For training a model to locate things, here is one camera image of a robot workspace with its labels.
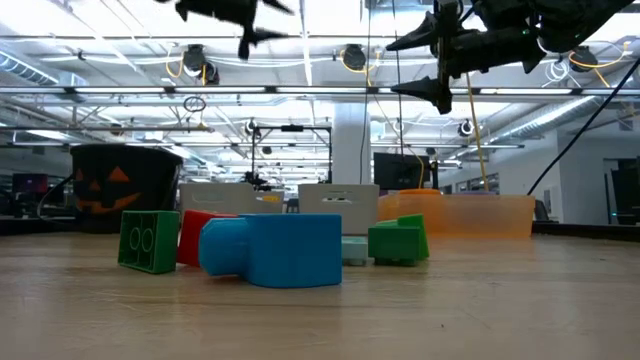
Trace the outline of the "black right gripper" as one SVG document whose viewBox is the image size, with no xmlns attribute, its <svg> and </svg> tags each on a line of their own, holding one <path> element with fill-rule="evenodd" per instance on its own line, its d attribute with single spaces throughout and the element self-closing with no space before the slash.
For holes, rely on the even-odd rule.
<svg viewBox="0 0 640 360">
<path fill-rule="evenodd" d="M 438 76 L 444 79 L 471 71 L 486 73 L 492 67 L 515 62 L 530 73 L 546 56 L 537 43 L 537 13 L 529 0 L 472 0 L 472 11 L 485 23 L 484 31 L 463 28 L 458 7 L 458 0 L 438 0 L 437 14 L 427 11 L 416 29 L 387 45 L 386 50 L 431 46 L 438 41 Z M 437 79 L 400 83 L 391 91 L 430 102 L 440 114 L 452 109 L 452 93 Z"/>
</svg>

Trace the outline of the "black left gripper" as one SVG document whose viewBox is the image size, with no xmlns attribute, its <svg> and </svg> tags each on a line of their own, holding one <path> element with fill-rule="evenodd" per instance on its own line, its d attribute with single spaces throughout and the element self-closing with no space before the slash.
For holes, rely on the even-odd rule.
<svg viewBox="0 0 640 360">
<path fill-rule="evenodd" d="M 262 1 L 278 11 L 293 14 L 293 11 L 279 0 Z M 188 15 L 194 13 L 242 27 L 251 27 L 255 19 L 257 0 L 176 0 L 174 8 L 183 21 L 187 21 Z M 238 46 L 238 57 L 248 60 L 250 45 L 257 46 L 260 42 L 287 37 L 285 33 L 263 28 L 245 29 Z"/>
</svg>

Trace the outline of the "bright green toy block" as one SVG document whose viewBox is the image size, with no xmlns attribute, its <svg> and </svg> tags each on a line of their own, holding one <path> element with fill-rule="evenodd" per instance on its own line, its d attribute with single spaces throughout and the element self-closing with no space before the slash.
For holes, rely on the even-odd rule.
<svg viewBox="0 0 640 360">
<path fill-rule="evenodd" d="M 429 257 L 429 245 L 426 235 L 424 216 L 422 214 L 411 214 L 399 216 L 392 220 L 382 220 L 376 223 L 376 227 L 392 227 L 392 228 L 417 228 L 418 229 L 418 255 L 417 259 L 422 261 Z"/>
</svg>

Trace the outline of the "large light blue block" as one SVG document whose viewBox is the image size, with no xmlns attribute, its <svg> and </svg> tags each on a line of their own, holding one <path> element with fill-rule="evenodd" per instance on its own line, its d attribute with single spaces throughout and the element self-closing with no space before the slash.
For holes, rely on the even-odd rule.
<svg viewBox="0 0 640 360">
<path fill-rule="evenodd" d="M 234 275 L 268 288 L 342 282 L 338 214 L 242 214 L 214 218 L 199 237 L 199 264 L 211 276 Z"/>
</svg>

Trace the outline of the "red toy block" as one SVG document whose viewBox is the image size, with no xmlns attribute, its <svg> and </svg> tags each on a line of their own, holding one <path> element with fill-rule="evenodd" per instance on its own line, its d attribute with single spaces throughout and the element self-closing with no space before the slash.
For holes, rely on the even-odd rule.
<svg viewBox="0 0 640 360">
<path fill-rule="evenodd" d="M 230 219 L 235 218 L 236 214 L 186 210 L 176 262 L 216 274 L 233 273 L 241 255 L 230 231 Z"/>
</svg>

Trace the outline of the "dark green toy block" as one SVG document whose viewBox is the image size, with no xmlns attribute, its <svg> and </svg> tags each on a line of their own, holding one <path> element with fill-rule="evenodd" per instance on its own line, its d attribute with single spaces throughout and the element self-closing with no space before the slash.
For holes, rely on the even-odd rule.
<svg viewBox="0 0 640 360">
<path fill-rule="evenodd" d="M 173 272 L 179 225 L 176 211 L 124 211 L 118 264 L 150 274 Z"/>
</svg>

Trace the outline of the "white pillar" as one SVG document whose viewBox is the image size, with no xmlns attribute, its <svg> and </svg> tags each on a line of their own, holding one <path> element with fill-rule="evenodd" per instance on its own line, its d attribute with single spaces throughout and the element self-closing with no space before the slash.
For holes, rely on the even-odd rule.
<svg viewBox="0 0 640 360">
<path fill-rule="evenodd" d="M 370 121 L 364 103 L 337 103 L 332 123 L 332 182 L 369 184 Z"/>
</svg>

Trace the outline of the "black computer monitor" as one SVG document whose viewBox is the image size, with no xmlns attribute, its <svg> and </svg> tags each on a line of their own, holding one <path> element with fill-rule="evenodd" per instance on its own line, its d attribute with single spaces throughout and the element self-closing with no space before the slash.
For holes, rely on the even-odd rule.
<svg viewBox="0 0 640 360">
<path fill-rule="evenodd" d="M 374 183 L 381 190 L 422 188 L 430 181 L 428 156 L 391 153 L 373 154 Z"/>
</svg>

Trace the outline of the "orange plastic storage bin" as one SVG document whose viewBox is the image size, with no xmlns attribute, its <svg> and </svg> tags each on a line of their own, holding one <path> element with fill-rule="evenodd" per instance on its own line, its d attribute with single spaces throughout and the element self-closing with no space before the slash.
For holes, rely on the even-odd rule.
<svg viewBox="0 0 640 360">
<path fill-rule="evenodd" d="M 430 239 L 526 239 L 535 198 L 527 195 L 399 195 L 378 198 L 378 219 L 422 214 Z"/>
</svg>

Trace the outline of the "grey plastic storage bin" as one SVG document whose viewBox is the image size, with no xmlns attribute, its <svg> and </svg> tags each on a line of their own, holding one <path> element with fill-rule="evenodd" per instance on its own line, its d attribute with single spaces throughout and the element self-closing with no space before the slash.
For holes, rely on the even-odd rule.
<svg viewBox="0 0 640 360">
<path fill-rule="evenodd" d="M 301 213 L 338 214 L 344 236 L 365 236 L 376 224 L 379 186 L 303 184 L 298 187 Z"/>
<path fill-rule="evenodd" d="M 265 195 L 278 195 L 281 202 L 265 202 Z M 179 185 L 182 212 L 199 210 L 225 214 L 282 213 L 284 195 L 255 191 L 249 183 L 183 183 Z"/>
</svg>

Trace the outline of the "black jack-o-lantern bucket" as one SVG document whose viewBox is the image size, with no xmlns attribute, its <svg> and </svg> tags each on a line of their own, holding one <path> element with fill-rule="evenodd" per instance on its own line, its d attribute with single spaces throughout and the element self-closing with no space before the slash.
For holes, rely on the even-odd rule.
<svg viewBox="0 0 640 360">
<path fill-rule="evenodd" d="M 125 226 L 178 231 L 178 178 L 183 159 L 149 147 L 85 144 L 70 149 L 71 221 L 51 220 L 56 229 L 118 233 Z"/>
</svg>

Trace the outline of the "light cyan flat brick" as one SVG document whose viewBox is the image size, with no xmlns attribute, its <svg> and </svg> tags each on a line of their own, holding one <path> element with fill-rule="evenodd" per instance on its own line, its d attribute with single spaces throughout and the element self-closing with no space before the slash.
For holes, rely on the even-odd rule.
<svg viewBox="0 0 640 360">
<path fill-rule="evenodd" d="M 366 266 L 368 262 L 367 238 L 344 236 L 342 238 L 342 262 L 345 266 Z"/>
</svg>

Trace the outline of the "black equipment cabinet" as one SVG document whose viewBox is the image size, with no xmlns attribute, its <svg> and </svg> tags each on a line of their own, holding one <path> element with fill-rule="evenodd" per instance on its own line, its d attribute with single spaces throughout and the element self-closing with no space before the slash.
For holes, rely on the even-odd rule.
<svg viewBox="0 0 640 360">
<path fill-rule="evenodd" d="M 613 216 L 620 225 L 640 224 L 640 157 L 618 161 L 611 171 L 615 210 Z"/>
</svg>

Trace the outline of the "dark monitor with red screen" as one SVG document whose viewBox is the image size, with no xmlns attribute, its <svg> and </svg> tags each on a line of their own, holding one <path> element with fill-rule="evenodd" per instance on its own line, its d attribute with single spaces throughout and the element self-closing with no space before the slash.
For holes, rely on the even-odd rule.
<svg viewBox="0 0 640 360">
<path fill-rule="evenodd" d="M 48 189 L 46 174 L 14 173 L 12 175 L 12 192 L 14 194 L 46 194 Z"/>
</svg>

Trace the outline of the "silver ventilation duct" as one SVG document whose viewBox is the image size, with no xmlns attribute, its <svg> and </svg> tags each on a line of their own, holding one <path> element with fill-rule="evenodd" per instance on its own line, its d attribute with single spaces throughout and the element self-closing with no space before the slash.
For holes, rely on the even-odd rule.
<svg viewBox="0 0 640 360">
<path fill-rule="evenodd" d="M 512 127 L 493 134 L 489 144 L 497 144 L 511 138 L 529 138 L 553 130 L 577 118 L 592 114 L 605 100 L 604 96 L 586 96 L 562 104 L 551 104 L 535 110 Z"/>
</svg>

